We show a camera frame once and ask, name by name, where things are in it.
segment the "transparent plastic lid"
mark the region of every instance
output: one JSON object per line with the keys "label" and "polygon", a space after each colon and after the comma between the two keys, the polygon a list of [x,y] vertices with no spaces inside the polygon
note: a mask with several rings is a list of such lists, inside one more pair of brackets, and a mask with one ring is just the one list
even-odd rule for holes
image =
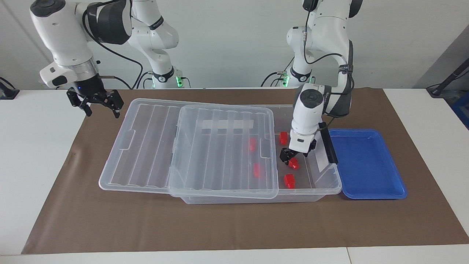
{"label": "transparent plastic lid", "polygon": [[99,179],[103,190],[168,193],[179,110],[188,102],[135,99]]}
{"label": "transparent plastic lid", "polygon": [[214,104],[182,107],[169,193],[274,198],[279,192],[274,139],[270,109]]}

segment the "blue plastic tray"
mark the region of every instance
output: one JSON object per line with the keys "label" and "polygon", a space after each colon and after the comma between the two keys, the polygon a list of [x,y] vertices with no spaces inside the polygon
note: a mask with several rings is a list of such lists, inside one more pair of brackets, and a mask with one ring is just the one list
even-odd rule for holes
{"label": "blue plastic tray", "polygon": [[381,134],[330,129],[342,190],[350,199],[403,199],[407,190]]}

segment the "red plastic piece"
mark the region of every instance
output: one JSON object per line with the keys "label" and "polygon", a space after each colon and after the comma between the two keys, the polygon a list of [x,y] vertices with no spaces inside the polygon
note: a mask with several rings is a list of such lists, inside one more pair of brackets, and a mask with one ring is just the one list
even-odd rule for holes
{"label": "red plastic piece", "polygon": [[253,164],[253,169],[254,169],[254,178],[259,178],[261,177],[261,167],[259,165],[259,163],[254,163]]}
{"label": "red plastic piece", "polygon": [[280,132],[280,144],[281,145],[288,144],[288,133],[285,131]]}
{"label": "red plastic piece", "polygon": [[288,162],[288,166],[294,170],[297,170],[300,167],[300,165],[298,164],[298,160],[296,158],[292,158]]}
{"label": "red plastic piece", "polygon": [[256,144],[257,144],[257,140],[255,138],[250,138],[249,139],[249,151],[250,152],[255,152],[256,151]]}
{"label": "red plastic piece", "polygon": [[295,188],[295,177],[293,174],[286,174],[285,177],[283,177],[283,180],[285,181],[285,185],[288,189]]}

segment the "white table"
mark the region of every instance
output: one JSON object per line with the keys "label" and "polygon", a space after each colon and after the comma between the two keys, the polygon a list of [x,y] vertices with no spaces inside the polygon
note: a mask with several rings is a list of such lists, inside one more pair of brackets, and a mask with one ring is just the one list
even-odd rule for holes
{"label": "white table", "polygon": [[[424,90],[385,92],[469,233],[469,131],[442,99],[432,99]],[[469,263],[469,245],[18,256],[65,161],[84,113],[70,107],[64,91],[21,91],[13,101],[0,101],[0,116],[2,264]]]}

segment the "brown paper mat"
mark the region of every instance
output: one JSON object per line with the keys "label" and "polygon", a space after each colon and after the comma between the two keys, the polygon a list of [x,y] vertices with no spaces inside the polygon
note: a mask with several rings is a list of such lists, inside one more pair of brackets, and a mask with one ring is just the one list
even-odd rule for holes
{"label": "brown paper mat", "polygon": [[[147,90],[121,94],[127,109],[139,97],[290,104],[295,91]],[[76,136],[24,254],[469,243],[382,90],[356,89],[350,115],[334,121],[332,127],[381,132],[407,187],[404,200],[353,201],[340,194],[309,203],[186,205],[164,194],[103,191],[98,179],[123,118],[114,119],[103,107],[93,107],[93,112]]]}

